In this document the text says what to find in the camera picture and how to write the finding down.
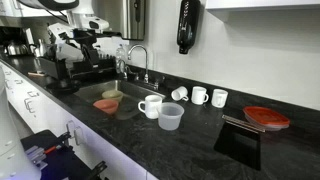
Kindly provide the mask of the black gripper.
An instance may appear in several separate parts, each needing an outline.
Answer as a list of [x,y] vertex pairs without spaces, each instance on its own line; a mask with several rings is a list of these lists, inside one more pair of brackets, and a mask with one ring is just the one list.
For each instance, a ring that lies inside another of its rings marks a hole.
[[79,48],[85,47],[92,50],[98,37],[99,35],[95,30],[74,29],[69,40],[75,42]]

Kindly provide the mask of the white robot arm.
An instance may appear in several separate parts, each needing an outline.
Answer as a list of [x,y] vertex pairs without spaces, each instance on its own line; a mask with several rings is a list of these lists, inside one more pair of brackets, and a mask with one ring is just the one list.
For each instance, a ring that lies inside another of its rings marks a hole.
[[21,4],[46,11],[66,11],[67,25],[55,23],[49,30],[55,37],[55,44],[61,47],[76,42],[85,61],[97,64],[98,51],[93,47],[97,42],[96,34],[102,34],[109,23],[99,18],[93,11],[93,0],[18,0]]

